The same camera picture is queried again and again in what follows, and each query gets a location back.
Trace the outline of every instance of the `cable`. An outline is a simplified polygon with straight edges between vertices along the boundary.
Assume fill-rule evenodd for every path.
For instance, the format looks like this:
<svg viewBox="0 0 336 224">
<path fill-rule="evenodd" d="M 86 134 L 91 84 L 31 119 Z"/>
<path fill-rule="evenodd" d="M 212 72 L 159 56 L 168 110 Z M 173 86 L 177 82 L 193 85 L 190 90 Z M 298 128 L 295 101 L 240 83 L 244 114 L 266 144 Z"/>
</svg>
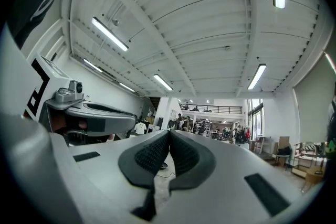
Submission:
<svg viewBox="0 0 336 224">
<path fill-rule="evenodd" d="M 160 175 L 157 175 L 157 176 L 160 176 L 160 177 L 163 177 L 163 178 L 168 178 L 168 177 L 170 177 L 172 174 L 174 174 L 174 173 L 170 173 L 170 175 L 168 175 L 168 176 L 160 176 Z"/>
</svg>

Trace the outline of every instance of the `ceiling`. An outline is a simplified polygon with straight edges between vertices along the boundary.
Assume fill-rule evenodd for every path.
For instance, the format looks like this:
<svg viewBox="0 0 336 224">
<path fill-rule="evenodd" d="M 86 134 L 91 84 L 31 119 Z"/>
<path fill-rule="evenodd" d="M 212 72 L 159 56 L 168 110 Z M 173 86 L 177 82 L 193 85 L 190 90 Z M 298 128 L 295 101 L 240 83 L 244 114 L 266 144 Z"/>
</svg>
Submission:
<svg viewBox="0 0 336 224">
<path fill-rule="evenodd" d="M 320 0 L 72 0 L 70 41 L 84 58 L 145 96 L 267 98 L 298 64 L 313 35 Z M 127 46 L 106 39 L 97 17 Z M 113 20 L 118 20 L 116 27 Z M 266 71 L 252 91 L 260 63 Z M 168 93 L 153 75 L 173 88 Z"/>
</svg>

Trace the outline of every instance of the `white pillar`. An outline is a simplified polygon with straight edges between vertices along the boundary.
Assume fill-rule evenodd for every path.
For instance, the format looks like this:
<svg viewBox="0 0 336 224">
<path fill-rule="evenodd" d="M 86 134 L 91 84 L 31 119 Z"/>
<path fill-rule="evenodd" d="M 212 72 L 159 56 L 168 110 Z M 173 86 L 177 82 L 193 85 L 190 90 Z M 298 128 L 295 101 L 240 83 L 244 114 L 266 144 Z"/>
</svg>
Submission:
<svg viewBox="0 0 336 224">
<path fill-rule="evenodd" d="M 162 130 L 166 130 L 167 129 L 168 122 L 169 122 L 169 117 L 170 117 L 170 110 L 171 110 L 170 106 L 171 106 L 171 103 L 172 103 L 172 98 L 169 97 L 168 98 L 167 107 L 166 107 L 166 111 L 165 111 L 164 117 L 163 117 L 162 126 L 161 126 Z"/>
</svg>

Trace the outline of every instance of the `balcony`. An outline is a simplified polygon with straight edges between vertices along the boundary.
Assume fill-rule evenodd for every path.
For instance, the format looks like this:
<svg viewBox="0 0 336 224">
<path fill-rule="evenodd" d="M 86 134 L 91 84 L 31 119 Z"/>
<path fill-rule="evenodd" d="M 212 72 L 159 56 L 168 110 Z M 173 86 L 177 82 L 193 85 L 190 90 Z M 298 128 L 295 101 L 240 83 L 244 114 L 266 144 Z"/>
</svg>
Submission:
<svg viewBox="0 0 336 224">
<path fill-rule="evenodd" d="M 242 115 L 242 106 L 216 106 L 216 105 L 201 105 L 201 104 L 180 104 L 182 111 L 200 112 L 200 113 L 215 113 L 215 114 L 234 114 Z"/>
</svg>

